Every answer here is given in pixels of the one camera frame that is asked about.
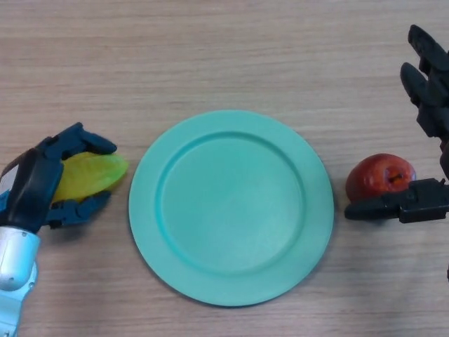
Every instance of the apple stem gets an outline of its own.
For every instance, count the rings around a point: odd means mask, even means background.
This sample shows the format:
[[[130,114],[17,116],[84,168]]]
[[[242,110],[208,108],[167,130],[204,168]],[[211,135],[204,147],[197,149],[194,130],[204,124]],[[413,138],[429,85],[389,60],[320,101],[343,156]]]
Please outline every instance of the apple stem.
[[[388,181],[389,181],[390,183],[394,183],[396,180],[402,179],[402,178],[404,178],[404,177],[403,177],[403,174],[402,174],[402,173],[398,173],[398,174],[396,174],[395,176],[388,178]]]

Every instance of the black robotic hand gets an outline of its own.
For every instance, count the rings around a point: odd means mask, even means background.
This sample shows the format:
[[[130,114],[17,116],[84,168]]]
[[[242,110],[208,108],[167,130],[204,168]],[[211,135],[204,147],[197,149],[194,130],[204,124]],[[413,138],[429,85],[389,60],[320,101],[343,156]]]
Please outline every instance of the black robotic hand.
[[[110,192],[100,192],[80,203],[52,203],[65,160],[81,152],[111,154],[116,145],[89,133],[81,123],[48,137],[12,161],[0,177],[0,225],[37,233],[43,225],[52,228],[87,221],[107,203]]]
[[[409,63],[401,68],[401,81],[417,122],[429,137],[441,139],[440,165],[449,178],[449,55],[423,29],[410,27],[408,42],[420,57],[419,69]],[[352,220],[399,218],[402,223],[444,219],[449,211],[449,186],[445,181],[413,181],[406,191],[354,202],[344,214]]]

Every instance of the wood grain surface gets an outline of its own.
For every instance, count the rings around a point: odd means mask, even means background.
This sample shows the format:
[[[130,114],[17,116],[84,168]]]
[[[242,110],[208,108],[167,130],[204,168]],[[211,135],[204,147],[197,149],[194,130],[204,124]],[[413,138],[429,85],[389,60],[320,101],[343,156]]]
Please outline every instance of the wood grain surface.
[[[390,152],[442,178],[438,141],[399,79],[418,24],[449,48],[447,0],[0,0],[0,164],[75,121],[111,138],[127,179],[89,226],[42,230],[20,337],[448,336],[449,224],[342,217],[344,181]],[[177,122],[236,108],[303,135],[332,178],[335,231],[315,272],[222,309],[155,278],[130,235],[139,159]]]

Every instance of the white robotic wrist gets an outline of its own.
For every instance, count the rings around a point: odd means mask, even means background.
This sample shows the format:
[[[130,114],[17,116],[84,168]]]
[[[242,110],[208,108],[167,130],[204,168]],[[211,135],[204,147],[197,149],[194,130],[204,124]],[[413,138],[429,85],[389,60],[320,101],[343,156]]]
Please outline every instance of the white robotic wrist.
[[[22,303],[37,281],[40,239],[16,227],[0,226],[0,337],[16,337]]]

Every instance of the blue robotic hand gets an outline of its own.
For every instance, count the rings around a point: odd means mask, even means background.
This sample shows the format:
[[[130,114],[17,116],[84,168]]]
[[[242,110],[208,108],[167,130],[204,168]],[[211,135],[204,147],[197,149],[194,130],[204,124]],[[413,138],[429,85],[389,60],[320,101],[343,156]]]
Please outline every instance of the blue robotic hand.
[[[81,152],[111,154],[116,145],[81,123],[48,137],[6,166],[0,176],[0,337],[14,337],[22,302],[36,284],[36,255],[44,225],[58,228],[89,220],[110,192],[52,204],[66,160]]]

